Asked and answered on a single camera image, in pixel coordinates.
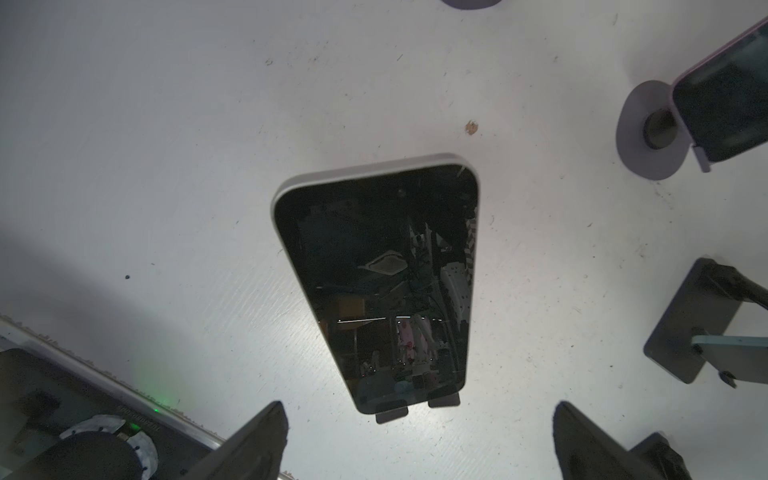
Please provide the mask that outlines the white-edged phone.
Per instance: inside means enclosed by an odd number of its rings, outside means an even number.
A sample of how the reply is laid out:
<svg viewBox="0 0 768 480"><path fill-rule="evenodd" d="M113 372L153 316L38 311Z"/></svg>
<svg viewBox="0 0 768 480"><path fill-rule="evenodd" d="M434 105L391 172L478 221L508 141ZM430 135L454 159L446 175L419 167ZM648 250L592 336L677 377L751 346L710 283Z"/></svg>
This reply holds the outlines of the white-edged phone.
<svg viewBox="0 0 768 480"><path fill-rule="evenodd" d="M480 185L439 153L299 175L271 206L356 410L455 407L467 379Z"/></svg>

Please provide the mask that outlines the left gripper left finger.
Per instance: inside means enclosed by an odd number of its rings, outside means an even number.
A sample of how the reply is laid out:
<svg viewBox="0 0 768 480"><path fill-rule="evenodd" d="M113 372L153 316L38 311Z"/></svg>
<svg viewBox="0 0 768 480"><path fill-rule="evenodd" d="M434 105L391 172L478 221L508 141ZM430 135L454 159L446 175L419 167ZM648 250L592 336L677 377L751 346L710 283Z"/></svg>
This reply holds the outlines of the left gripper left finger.
<svg viewBox="0 0 768 480"><path fill-rule="evenodd" d="M273 401L182 479L276 480L288 431L284 406Z"/></svg>

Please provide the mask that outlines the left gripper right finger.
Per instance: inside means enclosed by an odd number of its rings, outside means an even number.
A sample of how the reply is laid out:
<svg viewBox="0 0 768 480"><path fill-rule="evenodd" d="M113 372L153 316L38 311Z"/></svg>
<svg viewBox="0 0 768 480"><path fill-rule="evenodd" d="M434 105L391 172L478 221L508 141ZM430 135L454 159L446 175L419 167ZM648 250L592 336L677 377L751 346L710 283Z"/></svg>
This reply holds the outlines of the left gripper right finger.
<svg viewBox="0 0 768 480"><path fill-rule="evenodd" d="M662 478L569 402L555 408L553 440L563 479Z"/></svg>

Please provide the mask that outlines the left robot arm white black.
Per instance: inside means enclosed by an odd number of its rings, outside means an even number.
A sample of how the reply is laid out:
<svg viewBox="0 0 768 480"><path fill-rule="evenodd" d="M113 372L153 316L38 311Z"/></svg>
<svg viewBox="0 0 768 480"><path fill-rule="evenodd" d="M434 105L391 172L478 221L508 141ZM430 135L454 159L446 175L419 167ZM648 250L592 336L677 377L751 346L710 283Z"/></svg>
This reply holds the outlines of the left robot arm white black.
<svg viewBox="0 0 768 480"><path fill-rule="evenodd" d="M274 401L183 479L276 479L289 424ZM553 440L565 479L660 479L668 440L654 433L627 450L569 402L553 414ZM150 479L161 469L152 438L121 417L95 416L10 473L12 479Z"/></svg>

